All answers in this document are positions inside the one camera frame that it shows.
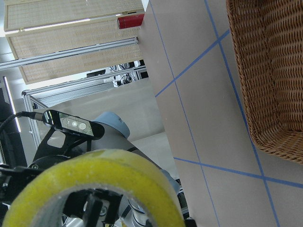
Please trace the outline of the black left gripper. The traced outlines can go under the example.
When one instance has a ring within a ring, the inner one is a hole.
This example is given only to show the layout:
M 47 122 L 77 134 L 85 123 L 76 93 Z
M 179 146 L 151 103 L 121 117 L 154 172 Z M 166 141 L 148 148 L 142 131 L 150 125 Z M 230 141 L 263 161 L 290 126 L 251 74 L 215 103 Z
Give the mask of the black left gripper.
M 46 169 L 91 151 L 92 139 L 89 137 L 65 134 L 63 145 L 54 147 L 48 143 L 52 134 L 45 135 L 29 166 L 11 168 L 6 164 L 0 165 L 1 208 L 9 208 L 21 191 Z

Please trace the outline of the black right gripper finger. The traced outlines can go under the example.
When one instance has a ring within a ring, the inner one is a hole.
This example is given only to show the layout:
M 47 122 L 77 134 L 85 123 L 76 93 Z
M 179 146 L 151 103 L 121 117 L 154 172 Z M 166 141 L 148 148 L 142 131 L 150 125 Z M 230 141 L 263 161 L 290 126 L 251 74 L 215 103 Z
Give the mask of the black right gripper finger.
M 114 225 L 123 195 L 110 190 L 86 189 L 72 192 L 63 207 L 63 214 L 80 218 L 85 227 Z

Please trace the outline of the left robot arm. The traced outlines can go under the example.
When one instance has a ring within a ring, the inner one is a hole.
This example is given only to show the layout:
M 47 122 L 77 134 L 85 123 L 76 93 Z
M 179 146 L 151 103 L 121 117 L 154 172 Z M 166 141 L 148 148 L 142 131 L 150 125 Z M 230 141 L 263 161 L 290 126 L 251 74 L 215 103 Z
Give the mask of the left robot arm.
M 131 144 L 123 122 L 19 112 L 50 129 L 28 167 L 0 166 L 4 227 L 184 227 L 178 183 Z

